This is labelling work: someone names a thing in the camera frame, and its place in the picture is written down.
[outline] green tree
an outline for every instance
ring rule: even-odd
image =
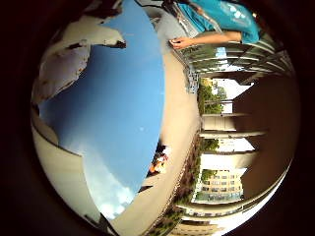
[[[202,150],[216,150],[219,147],[219,140],[215,139],[203,139],[201,143]]]
[[[215,176],[217,173],[218,173],[217,170],[204,169],[201,174],[201,180],[207,181],[211,176]]]

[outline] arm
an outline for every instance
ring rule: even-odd
[[[241,32],[239,31],[226,31],[223,34],[213,33],[200,37],[178,37],[170,41],[174,49],[182,49],[187,46],[205,43],[221,43],[228,41],[241,41]]]

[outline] person sitting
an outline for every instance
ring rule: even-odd
[[[174,49],[204,43],[237,41],[255,43],[259,40],[259,29],[252,14],[242,5],[221,0],[191,0],[215,19],[223,33],[213,32],[196,37],[180,36],[169,42]],[[179,9],[198,32],[214,31],[214,27],[189,5],[178,3]]]

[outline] hand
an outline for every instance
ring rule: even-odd
[[[177,37],[169,41],[174,49],[182,49],[193,44],[193,38],[190,37]]]

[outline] blue sky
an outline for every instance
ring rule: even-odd
[[[60,146],[84,157],[95,204],[113,218],[140,189],[154,156],[164,70],[156,33],[133,0],[105,25],[122,33],[127,48],[93,46],[80,78],[40,112]]]

